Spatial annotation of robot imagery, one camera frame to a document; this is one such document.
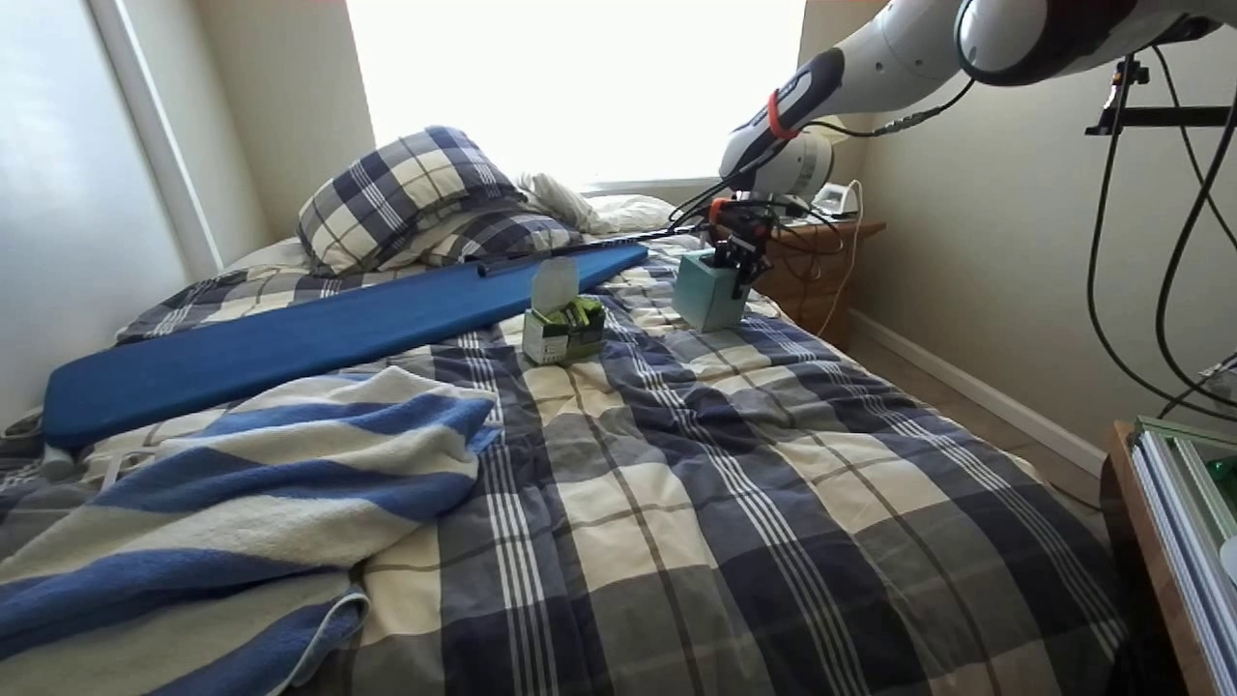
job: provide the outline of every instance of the plaid pillow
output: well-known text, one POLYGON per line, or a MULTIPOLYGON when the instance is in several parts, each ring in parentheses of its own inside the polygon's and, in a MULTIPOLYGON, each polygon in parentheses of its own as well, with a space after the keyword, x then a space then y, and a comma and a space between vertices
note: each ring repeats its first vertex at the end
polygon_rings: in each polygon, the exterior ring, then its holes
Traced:
POLYGON ((452 219, 428 263, 524 259, 586 244, 582 230, 562 225, 530 207, 480 210, 452 219))
POLYGON ((426 127, 324 182, 303 207, 300 235, 312 270, 376 270, 422 230, 477 201, 524 201, 524 195, 464 133, 426 127))

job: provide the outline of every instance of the floor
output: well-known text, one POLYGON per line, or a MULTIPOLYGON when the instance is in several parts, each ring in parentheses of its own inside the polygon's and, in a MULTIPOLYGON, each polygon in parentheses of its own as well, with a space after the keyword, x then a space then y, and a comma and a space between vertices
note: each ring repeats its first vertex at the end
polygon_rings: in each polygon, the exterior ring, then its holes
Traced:
POLYGON ((922 404, 936 405, 939 414, 955 418, 971 435, 980 435, 980 439, 1002 444, 1006 454, 1019 454, 1021 462, 1030 462, 1055 486, 1055 494, 1087 526, 1093 526, 1102 535, 1098 476, 1091 476, 1078 464, 1064 462, 1061 454, 1044 450, 1042 440, 1031 440, 1030 435, 1015 430, 999 414, 975 405, 967 396, 958 396, 955 387, 939 384, 924 368, 903 361, 896 353, 890 353, 885 344, 869 339, 866 333, 856 333, 846 353, 863 368, 869 368, 869 372, 885 374, 890 384, 896 384, 903 390, 910 390, 912 397, 922 397, 922 404))

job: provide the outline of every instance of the bedsheet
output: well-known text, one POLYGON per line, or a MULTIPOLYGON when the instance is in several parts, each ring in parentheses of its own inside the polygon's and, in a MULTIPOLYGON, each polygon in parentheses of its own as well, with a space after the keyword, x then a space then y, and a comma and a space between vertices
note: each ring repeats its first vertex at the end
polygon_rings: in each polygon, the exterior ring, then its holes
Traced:
POLYGON ((0 561, 0 692, 281 692, 357 633, 354 567, 473 491, 482 418, 383 368, 169 440, 0 561))
MULTIPOLYGON (((650 247, 601 290, 601 361, 530 368, 517 323, 379 361, 482 396, 490 444, 449 518, 357 564, 365 633, 309 689, 1107 689, 1114 561, 1024 462, 767 297, 738 333, 694 333, 669 297, 685 244, 650 247)), ((145 323, 270 305, 187 297, 145 323)), ((145 468, 222 414, 101 440, 86 471, 145 468)))

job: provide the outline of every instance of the white wall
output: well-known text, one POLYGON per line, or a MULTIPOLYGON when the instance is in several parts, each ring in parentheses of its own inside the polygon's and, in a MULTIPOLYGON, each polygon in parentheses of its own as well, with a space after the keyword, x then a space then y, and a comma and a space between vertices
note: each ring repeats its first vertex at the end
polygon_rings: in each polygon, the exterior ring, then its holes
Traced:
POLYGON ((376 147, 348 3, 193 3, 269 210, 269 232, 289 235, 307 198, 376 147))
MULTIPOLYGON (((1230 106, 1235 30, 1168 54, 1187 100, 1230 106)), ((890 232, 866 247, 860 311, 1093 444, 1114 418, 1159 411, 1159 397, 1102 356, 1087 323, 1091 219, 1110 138, 1083 127, 1093 123, 1110 79, 1093 69, 1031 91, 975 91, 955 111, 877 138, 863 160, 866 195, 890 232)), ((1163 106, 1163 79, 1154 74, 1138 100, 1163 106)), ((1218 133, 1199 133, 1203 154, 1213 142, 1218 133)), ((1235 167, 1213 198, 1237 219, 1235 167)), ((1171 378, 1158 361, 1158 290, 1191 198, 1180 137, 1124 133, 1102 247, 1102 316, 1132 368, 1163 387, 1171 378)), ((1235 244, 1203 219, 1171 297, 1171 350, 1191 368, 1237 350, 1235 263, 1235 244)))
POLYGON ((270 244, 269 214, 257 198, 249 154, 236 138, 234 110, 222 93, 212 54, 200 35, 193 0, 96 0, 101 20, 123 20, 123 38, 108 43, 115 54, 132 49, 132 69, 119 79, 132 110, 153 110, 145 142, 160 167, 160 182, 176 210, 187 247, 200 247, 212 276, 243 252, 270 244))
POLYGON ((189 276, 82 0, 0 3, 0 424, 189 276))

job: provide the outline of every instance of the robotic arm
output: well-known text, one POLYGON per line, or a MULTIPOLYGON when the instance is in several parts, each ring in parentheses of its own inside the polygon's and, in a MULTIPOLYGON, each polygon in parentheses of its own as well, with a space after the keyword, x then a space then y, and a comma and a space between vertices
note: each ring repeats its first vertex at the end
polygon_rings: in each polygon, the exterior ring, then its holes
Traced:
POLYGON ((754 191, 754 174, 816 118, 905 110, 958 69, 985 84, 1078 74, 1159 43, 1182 20, 1237 24, 1237 0, 890 0, 736 127, 720 182, 754 191))

